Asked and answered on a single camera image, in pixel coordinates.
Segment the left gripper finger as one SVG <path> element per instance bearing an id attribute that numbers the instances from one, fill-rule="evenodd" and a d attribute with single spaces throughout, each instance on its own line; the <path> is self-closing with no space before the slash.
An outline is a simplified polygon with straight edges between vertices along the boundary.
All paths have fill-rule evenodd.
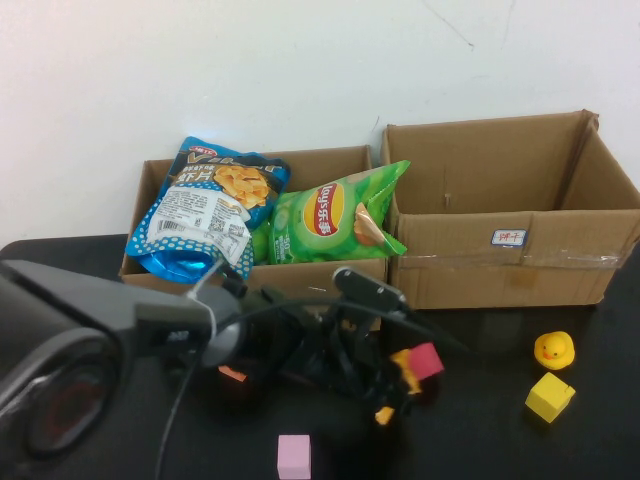
<path id="1" fill-rule="evenodd" d="M 397 424 L 401 418 L 409 415 L 415 404 L 413 395 L 403 396 L 399 399 L 386 400 L 380 406 L 374 408 L 373 421 L 377 427 L 390 428 Z"/>
<path id="2" fill-rule="evenodd" d="M 374 353 L 366 378 L 364 399 L 372 406 L 418 394 L 418 379 L 409 366 L 409 350 L 391 355 Z"/>

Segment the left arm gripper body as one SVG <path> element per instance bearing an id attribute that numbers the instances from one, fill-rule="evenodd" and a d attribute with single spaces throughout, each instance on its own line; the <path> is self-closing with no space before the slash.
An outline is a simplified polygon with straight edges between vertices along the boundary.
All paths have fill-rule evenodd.
<path id="1" fill-rule="evenodd" d="M 382 353 L 371 327 L 390 302 L 381 294 L 343 293 L 316 304 L 286 305 L 273 289 L 253 292 L 241 303 L 250 318 L 242 325 L 239 370 L 264 385 L 279 376 L 365 400 L 374 353 Z"/>

